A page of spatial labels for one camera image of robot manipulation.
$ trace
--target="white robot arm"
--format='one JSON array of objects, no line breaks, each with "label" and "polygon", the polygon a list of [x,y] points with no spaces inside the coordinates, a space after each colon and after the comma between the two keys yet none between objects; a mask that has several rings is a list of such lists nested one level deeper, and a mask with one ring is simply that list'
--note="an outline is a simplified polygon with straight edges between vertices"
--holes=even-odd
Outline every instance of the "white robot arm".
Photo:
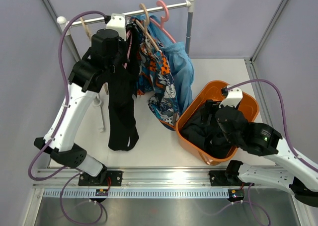
[{"label": "white robot arm", "polygon": [[227,97],[220,103],[220,109],[215,114],[224,136],[229,143],[275,162],[286,169],[287,173],[231,160],[223,180],[230,185],[248,182],[267,185],[295,195],[304,204],[318,207],[318,173],[302,163],[300,158],[315,168],[318,168],[318,164],[297,150],[298,157],[294,156],[286,139],[267,124],[248,122],[243,113],[237,110],[242,98],[240,92],[239,88],[234,88],[225,93]]},{"label": "white robot arm", "polygon": [[62,111],[67,107],[61,125],[45,150],[57,163],[77,168],[94,177],[96,184],[104,181],[106,167],[87,154],[86,150],[74,143],[80,123],[109,74],[117,65],[127,60],[125,16],[112,14],[105,29],[97,31],[92,37],[92,46],[75,63],[69,76],[69,105],[62,104],[60,111],[48,133],[36,138],[34,145],[41,149],[49,140]]}]

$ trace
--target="orange plastic bin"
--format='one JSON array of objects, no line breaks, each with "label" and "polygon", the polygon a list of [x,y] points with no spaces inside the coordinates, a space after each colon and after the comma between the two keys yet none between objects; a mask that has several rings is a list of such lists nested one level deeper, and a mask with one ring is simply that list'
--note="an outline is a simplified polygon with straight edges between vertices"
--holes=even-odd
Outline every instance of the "orange plastic bin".
[{"label": "orange plastic bin", "polygon": [[[237,152],[237,147],[232,146],[226,158],[217,159],[210,156],[200,148],[196,147],[187,139],[183,138],[183,136],[180,134],[180,130],[188,121],[188,119],[192,116],[192,114],[198,109],[198,107],[204,104],[206,100],[212,99],[214,101],[222,101],[225,97],[222,96],[221,89],[226,87],[227,85],[228,83],[220,80],[209,82],[198,94],[198,96],[193,100],[193,102],[185,110],[185,112],[181,115],[181,117],[176,123],[175,130],[178,134],[178,141],[180,145],[185,150],[196,156],[198,159],[204,161],[207,165],[218,165],[221,162],[230,160]],[[252,96],[244,92],[243,99],[238,109],[244,114],[244,117],[250,122],[253,122],[259,113],[259,106],[257,101]]]}]

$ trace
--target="rack leg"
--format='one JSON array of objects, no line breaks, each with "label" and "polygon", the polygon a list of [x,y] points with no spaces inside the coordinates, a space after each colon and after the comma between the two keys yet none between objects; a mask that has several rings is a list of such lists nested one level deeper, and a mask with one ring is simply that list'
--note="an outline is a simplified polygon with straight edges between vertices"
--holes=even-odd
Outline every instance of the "rack leg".
[{"label": "rack leg", "polygon": [[80,54],[78,52],[78,49],[76,48],[76,45],[74,43],[74,40],[73,40],[72,36],[71,35],[66,36],[66,39],[69,41],[70,46],[72,47],[72,51],[75,54],[76,61],[79,61],[80,60]]},{"label": "rack leg", "polygon": [[185,52],[187,53],[187,55],[189,55],[195,0],[187,0],[187,3],[188,3],[188,21],[187,21],[187,34],[185,39]]}]

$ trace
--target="hanger hook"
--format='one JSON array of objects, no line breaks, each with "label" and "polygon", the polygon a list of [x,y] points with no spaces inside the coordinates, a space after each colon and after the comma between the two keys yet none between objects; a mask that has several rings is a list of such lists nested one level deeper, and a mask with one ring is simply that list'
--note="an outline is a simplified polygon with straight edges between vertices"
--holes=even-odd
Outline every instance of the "hanger hook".
[{"label": "hanger hook", "polygon": [[157,4],[157,6],[161,6],[163,8],[163,10],[164,10],[164,16],[160,17],[160,28],[162,30],[163,29],[163,24],[169,20],[170,15],[169,15],[169,11],[168,11],[167,5],[164,3],[164,1],[158,0],[156,2],[156,4]]},{"label": "hanger hook", "polygon": [[139,4],[139,7],[144,11],[144,13],[146,15],[146,19],[144,20],[144,28],[145,28],[145,33],[146,33],[146,32],[148,32],[148,25],[150,23],[149,13],[147,11],[146,6],[143,3]]}]

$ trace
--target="white floor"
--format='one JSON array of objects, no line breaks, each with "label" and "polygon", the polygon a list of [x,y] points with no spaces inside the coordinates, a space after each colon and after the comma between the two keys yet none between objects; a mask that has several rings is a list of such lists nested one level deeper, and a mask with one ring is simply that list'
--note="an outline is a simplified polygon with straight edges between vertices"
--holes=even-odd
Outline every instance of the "white floor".
[{"label": "white floor", "polygon": [[[194,65],[193,98],[202,90],[206,83],[212,80],[223,80],[236,84],[249,79],[243,59],[196,59]],[[254,95],[251,84],[241,89]],[[206,166],[204,162],[185,151],[177,141],[175,132],[166,129],[149,110],[147,99],[151,93],[135,99],[135,118],[139,140],[136,146],[128,152],[112,151],[108,148],[109,121],[108,96],[104,91],[100,97],[104,101],[103,111],[106,131],[100,133],[96,127],[96,115],[92,106],[89,107],[77,132],[75,142],[87,152],[104,163],[113,167],[176,167],[176,166]],[[262,122],[260,115],[256,122]],[[272,161],[262,157],[247,154],[238,150],[233,159],[241,160],[250,165],[272,166]],[[60,166],[51,161],[50,167]]]}]

